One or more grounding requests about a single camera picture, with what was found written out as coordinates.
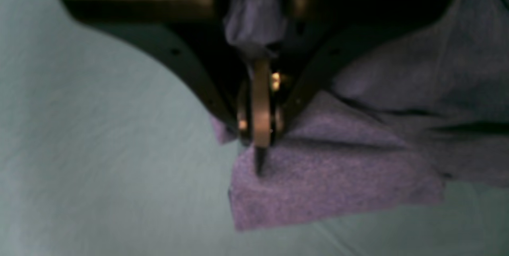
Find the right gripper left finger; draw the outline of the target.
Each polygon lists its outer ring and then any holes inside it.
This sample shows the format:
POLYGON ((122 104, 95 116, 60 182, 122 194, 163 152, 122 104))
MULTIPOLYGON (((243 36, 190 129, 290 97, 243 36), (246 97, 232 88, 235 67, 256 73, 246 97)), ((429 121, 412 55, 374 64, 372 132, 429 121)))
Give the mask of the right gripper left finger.
POLYGON ((225 36, 230 0, 61 0, 88 27, 158 60, 211 115, 251 142, 249 74, 225 36))

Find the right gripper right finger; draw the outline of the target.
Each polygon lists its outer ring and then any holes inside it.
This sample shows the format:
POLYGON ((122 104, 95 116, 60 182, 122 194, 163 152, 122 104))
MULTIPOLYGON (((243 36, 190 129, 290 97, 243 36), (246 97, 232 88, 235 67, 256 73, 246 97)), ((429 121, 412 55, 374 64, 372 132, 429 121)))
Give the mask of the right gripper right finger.
POLYGON ((332 77, 387 42, 427 27, 453 0, 282 0, 278 56, 251 66, 251 144, 273 145, 332 77))

